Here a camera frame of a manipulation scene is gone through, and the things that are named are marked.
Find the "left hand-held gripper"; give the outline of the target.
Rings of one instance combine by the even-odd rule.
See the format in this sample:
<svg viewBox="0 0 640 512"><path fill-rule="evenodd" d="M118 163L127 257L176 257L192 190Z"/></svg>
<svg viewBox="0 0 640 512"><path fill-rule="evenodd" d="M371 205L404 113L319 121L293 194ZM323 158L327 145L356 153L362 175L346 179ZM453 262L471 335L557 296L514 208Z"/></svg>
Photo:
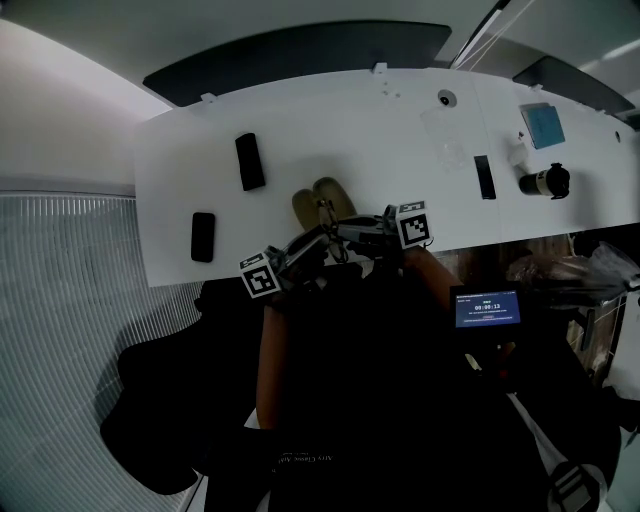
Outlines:
<svg viewBox="0 0 640 512"><path fill-rule="evenodd" d="M252 299L290 292L315 280L324 267L331 242L322 226L297 236L286 247L268 246L239 263L239 273Z"/></svg>

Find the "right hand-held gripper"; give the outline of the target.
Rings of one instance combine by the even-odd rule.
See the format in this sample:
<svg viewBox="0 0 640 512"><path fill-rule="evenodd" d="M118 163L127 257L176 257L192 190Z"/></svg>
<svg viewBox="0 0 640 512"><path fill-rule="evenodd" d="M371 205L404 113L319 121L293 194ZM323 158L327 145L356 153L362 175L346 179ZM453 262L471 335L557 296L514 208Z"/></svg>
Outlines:
<svg viewBox="0 0 640 512"><path fill-rule="evenodd" d="M372 244L403 250L431 242L424 200L388 205L382 215L356 215L339 221L341 239L349 247Z"/></svg>

